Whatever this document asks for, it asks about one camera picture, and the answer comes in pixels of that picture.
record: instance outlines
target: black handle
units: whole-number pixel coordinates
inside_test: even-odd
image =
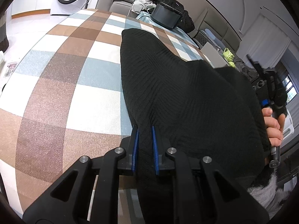
[[[278,119],[279,113],[276,105],[271,105],[270,108],[273,110],[272,117]],[[269,167],[276,168],[280,165],[280,147],[272,147],[271,156],[269,159]]]

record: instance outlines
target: floor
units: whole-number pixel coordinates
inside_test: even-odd
[[[11,62],[19,63],[28,51],[54,26],[66,16],[51,16],[50,14],[32,15],[12,19],[6,25],[9,48],[4,53],[5,67]],[[0,77],[0,94],[9,77]]]

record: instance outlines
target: black knit fabric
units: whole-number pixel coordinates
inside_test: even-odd
[[[262,172],[270,142],[254,92],[236,70],[185,62],[153,34],[128,29],[121,76],[131,122],[140,130],[137,191],[146,223],[172,219],[171,183],[155,177],[152,125],[188,156],[212,157],[244,188]]]

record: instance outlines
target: checkered rug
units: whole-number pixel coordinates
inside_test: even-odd
[[[129,28],[149,31],[184,60],[204,58],[161,28],[95,9],[50,30],[0,97],[0,171],[20,215],[80,156],[102,156],[131,134],[120,65],[121,32]]]

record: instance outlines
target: hand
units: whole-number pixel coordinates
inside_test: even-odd
[[[281,114],[278,119],[271,117],[271,114],[273,113],[271,108],[263,108],[262,113],[271,145],[273,147],[280,146],[283,140],[283,127],[286,116]]]

